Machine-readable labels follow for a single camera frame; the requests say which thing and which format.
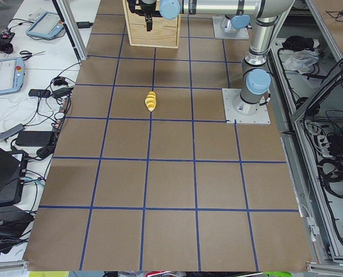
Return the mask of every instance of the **phone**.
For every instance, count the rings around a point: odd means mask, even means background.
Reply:
[[[32,88],[28,94],[30,97],[48,98],[51,96],[51,91],[48,89],[35,89]]]
[[[53,142],[54,133],[52,131],[20,131],[16,138],[18,146],[46,146]]]

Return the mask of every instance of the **blue tape line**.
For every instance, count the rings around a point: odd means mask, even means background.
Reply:
[[[124,16],[124,14],[121,13],[98,13],[98,16]]]
[[[154,90],[154,76],[156,74],[156,48],[153,53],[153,73],[152,73],[152,88]],[[152,139],[152,113],[149,113],[149,133],[148,133],[148,149],[146,159],[146,174],[144,182],[144,196],[143,196],[143,214],[142,214],[142,233],[141,233],[141,250],[140,250],[140,261],[139,270],[143,269],[143,249],[144,249],[144,233],[145,233],[145,217],[146,217],[146,201],[147,201],[147,186],[148,186],[148,170],[149,170],[149,155],[150,155],[150,144]]]
[[[98,160],[97,157],[76,157],[76,156],[54,156],[54,159],[71,159],[71,160]],[[147,161],[143,158],[111,158],[111,157],[102,157],[102,160],[140,160]],[[190,159],[149,159],[152,162],[193,162],[194,160]],[[196,163],[268,163],[268,164],[286,164],[282,161],[265,161],[265,160],[195,160]]]
[[[245,182],[245,180],[244,180],[244,171],[243,171],[242,156],[241,156],[241,153],[240,153],[238,129],[237,129],[237,127],[236,127],[236,124],[234,124],[234,131],[235,131],[235,138],[236,138],[236,146],[237,146],[237,148],[238,148],[238,157],[239,157],[239,165],[240,165],[240,174],[241,174],[241,176],[242,176],[242,184],[243,184],[243,191],[244,191],[244,200],[246,201],[248,226],[249,226],[249,229],[250,229],[250,236],[251,236],[251,243],[252,243],[252,251],[253,251],[253,257],[254,257],[254,263],[255,263],[256,271],[259,271],[259,269],[258,269],[258,260],[257,260],[256,247],[255,247],[255,244],[254,244],[254,237],[253,237],[253,230],[252,230],[251,215],[250,215],[250,211],[249,211],[249,204],[248,204],[248,197],[247,197],[246,182]]]
[[[135,57],[113,57],[113,56],[106,56],[106,55],[88,55],[89,57],[96,57],[96,58],[105,58],[105,59],[133,59],[133,60],[143,60],[143,61],[153,61],[152,58],[135,58]],[[212,61],[210,59],[156,59],[156,61],[174,61],[174,62],[212,62],[212,63],[241,63],[238,61]]]
[[[193,108],[193,80],[192,80],[192,63],[191,63],[191,47],[190,47],[190,27],[188,15],[188,50],[189,50],[189,79],[190,79],[190,103],[192,115],[192,141],[193,141],[193,175],[194,175],[194,204],[195,204],[195,231],[197,240],[197,263],[198,270],[201,271],[201,247],[199,244],[199,220],[198,220],[198,195],[197,195],[197,167],[195,164],[195,131],[194,131],[194,108]]]
[[[149,85],[108,85],[108,84],[75,84],[87,87],[119,87],[119,88],[149,88]],[[165,85],[155,85],[154,88],[175,88],[175,89],[191,89],[191,87],[170,87]],[[207,90],[221,90],[221,88],[205,88],[205,87],[193,87],[192,89],[207,89]]]
[[[229,66],[228,66],[228,62],[227,62],[227,51],[225,48],[225,41],[223,41],[223,51],[224,51],[224,60],[225,60],[225,68],[227,70],[227,78],[228,78],[228,88],[231,88],[231,84],[230,84],[230,77],[229,77]]]
[[[111,36],[122,36],[122,33],[91,33],[91,35],[111,35]]]
[[[226,208],[167,208],[167,207],[106,207],[39,205],[42,209],[130,209],[135,211],[199,211],[199,212],[299,212],[298,209],[226,209]]]
[[[124,27],[123,27],[123,34],[125,34],[125,29],[126,29],[126,24],[124,24]],[[122,38],[121,38],[119,57],[120,57],[120,54],[121,54],[121,49],[123,47],[123,42],[124,42],[124,36],[122,36]],[[114,85],[115,85],[116,77],[117,77],[117,74],[118,74],[119,63],[120,63],[120,59],[118,59],[118,62],[116,64],[116,71],[115,71],[114,82],[113,82]],[[110,103],[108,105],[107,117],[110,117],[112,98],[114,96],[114,89],[115,89],[115,86],[112,86],[112,93],[111,93]],[[103,156],[103,149],[104,149],[106,135],[107,135],[107,130],[108,130],[108,121],[109,121],[109,119],[106,119],[106,125],[105,125],[105,129],[104,129],[104,134],[103,134],[103,140],[102,140],[101,152],[100,152],[100,157],[99,157],[99,162],[98,162],[98,167],[97,167],[95,185],[93,187],[93,192],[92,192],[91,209],[89,210],[88,223],[87,223],[87,228],[86,228],[86,232],[85,232],[85,238],[84,238],[84,243],[83,243],[83,249],[82,249],[82,255],[81,255],[79,270],[82,270],[83,263],[84,263],[84,257],[85,257],[85,251],[86,251],[86,242],[87,242],[88,234],[89,234],[89,226],[91,224],[92,207],[93,207],[93,204],[94,204],[94,201],[95,201],[97,183],[98,183],[99,172],[100,172],[100,168],[101,168],[101,158]]]
[[[124,121],[150,121],[149,118],[121,118],[121,117],[66,117],[71,119],[96,119],[96,120],[124,120]],[[226,123],[222,120],[195,120],[195,119],[162,119],[162,118],[153,118],[152,121],[171,121],[171,122],[202,122],[202,123]]]

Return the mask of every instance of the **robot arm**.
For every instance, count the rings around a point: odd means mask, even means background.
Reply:
[[[144,10],[147,26],[152,29],[152,15],[156,13],[156,0],[128,0],[139,3]],[[250,48],[242,62],[243,89],[233,101],[234,108],[245,115],[257,111],[259,101],[270,86],[271,77],[260,69],[266,63],[271,43],[278,34],[295,0],[160,0],[160,14],[167,19],[176,18],[179,13],[225,14],[251,16],[253,35]]]

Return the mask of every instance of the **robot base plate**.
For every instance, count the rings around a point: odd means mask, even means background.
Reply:
[[[269,125],[270,117],[266,105],[260,106],[254,115],[244,115],[237,112],[233,107],[233,100],[236,95],[240,94],[241,89],[223,88],[225,119],[227,124],[261,124]],[[265,98],[262,97],[260,103],[264,103]]]
[[[237,33],[225,33],[221,29],[221,23],[223,22],[224,18],[221,16],[213,16],[213,30],[215,34],[215,39],[249,39],[247,28],[243,28],[239,30]]]

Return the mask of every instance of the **wooden box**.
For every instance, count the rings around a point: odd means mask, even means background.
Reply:
[[[126,0],[123,0],[123,6],[130,45],[165,48],[179,47],[181,15],[173,20],[153,17],[152,31],[147,32],[144,17],[131,13]]]

